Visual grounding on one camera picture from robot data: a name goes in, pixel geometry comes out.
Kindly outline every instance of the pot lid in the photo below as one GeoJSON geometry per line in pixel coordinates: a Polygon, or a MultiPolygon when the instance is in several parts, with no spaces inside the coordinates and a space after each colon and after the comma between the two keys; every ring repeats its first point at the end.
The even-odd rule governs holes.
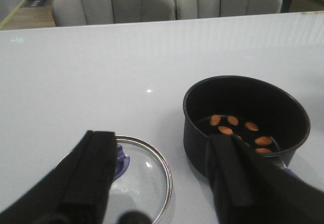
{"type": "Polygon", "coordinates": [[[129,157],[129,166],[111,185],[103,223],[116,224],[122,214],[136,210],[148,215],[156,224],[170,202],[170,168],[150,144],[128,136],[116,136],[116,140],[129,157]]]}

